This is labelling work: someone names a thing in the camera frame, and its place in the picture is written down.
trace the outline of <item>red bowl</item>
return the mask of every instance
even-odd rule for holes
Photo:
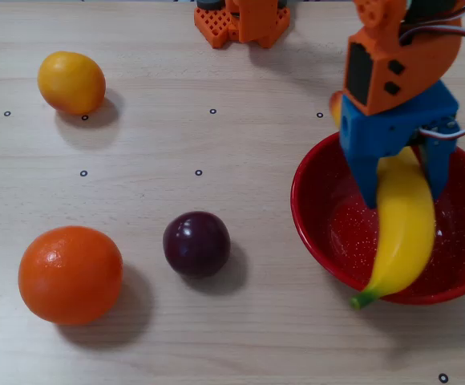
[[[314,258],[348,286],[370,280],[377,249],[378,215],[369,210],[334,134],[317,144],[298,166],[291,189],[297,231]],[[450,180],[435,203],[436,237],[425,271],[387,301],[415,305],[465,294],[465,152],[452,154]]]

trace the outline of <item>bowl rim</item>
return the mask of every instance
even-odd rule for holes
[[[309,163],[314,159],[314,157],[322,151],[327,146],[334,144],[339,141],[339,133],[336,132],[330,136],[327,136],[324,140],[316,144],[305,156],[302,162],[298,165],[297,171],[293,178],[293,183],[291,185],[291,214],[293,217],[293,222],[297,228],[298,235],[304,242],[305,247],[313,255],[314,259],[324,267],[329,273],[339,279],[341,282],[350,286],[356,290],[362,290],[364,285],[357,279],[352,278],[350,275],[346,274],[342,269],[332,263],[329,258],[317,247],[309,235],[307,229],[303,225],[302,215],[298,209],[300,206],[299,195],[300,186],[302,182],[302,176],[305,173]],[[465,158],[465,151],[457,147],[455,149]],[[435,303],[450,301],[451,299],[461,297],[465,294],[465,283],[461,286],[455,287],[454,289],[446,290],[438,294],[429,294],[421,296],[408,296],[405,294],[392,294],[381,299],[388,302],[395,302],[408,305],[431,305]]]

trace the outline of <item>orange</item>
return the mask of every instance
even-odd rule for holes
[[[111,309],[122,284],[116,244],[87,227],[60,227],[27,248],[18,288],[27,307],[60,325],[89,323]]]
[[[92,59],[75,52],[55,52],[38,70],[38,89],[53,108],[85,115],[101,105],[106,80]]]

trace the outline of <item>yellow fruit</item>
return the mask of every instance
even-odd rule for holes
[[[434,202],[411,148],[378,162],[377,207],[377,254],[370,282],[351,300],[356,309],[406,289],[431,257]]]
[[[55,52],[38,70],[38,89],[53,108],[72,115],[94,111],[104,100],[106,80],[92,59],[75,52]]]

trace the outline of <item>banana stem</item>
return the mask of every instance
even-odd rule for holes
[[[350,299],[350,305],[355,310],[360,310],[377,299],[378,295],[375,294],[373,291],[362,291],[361,293]]]

